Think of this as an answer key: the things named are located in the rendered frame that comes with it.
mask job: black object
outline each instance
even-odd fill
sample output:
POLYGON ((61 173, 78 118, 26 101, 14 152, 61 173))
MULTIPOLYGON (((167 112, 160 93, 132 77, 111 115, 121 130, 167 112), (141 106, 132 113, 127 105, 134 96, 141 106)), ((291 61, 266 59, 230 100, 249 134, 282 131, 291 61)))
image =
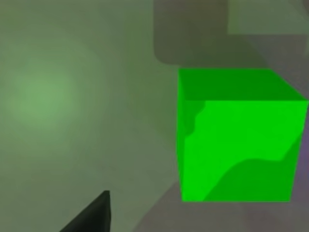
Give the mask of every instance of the black object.
POLYGON ((111 215, 110 192, 104 191, 60 232, 110 232, 111 215))

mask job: bright green box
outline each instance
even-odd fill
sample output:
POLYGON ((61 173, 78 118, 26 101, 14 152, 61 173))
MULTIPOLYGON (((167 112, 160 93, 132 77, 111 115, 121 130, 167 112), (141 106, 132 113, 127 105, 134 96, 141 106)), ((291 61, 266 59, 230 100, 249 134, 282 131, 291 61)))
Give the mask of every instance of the bright green box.
POLYGON ((180 69, 183 201, 289 201, 307 106, 269 69, 180 69))

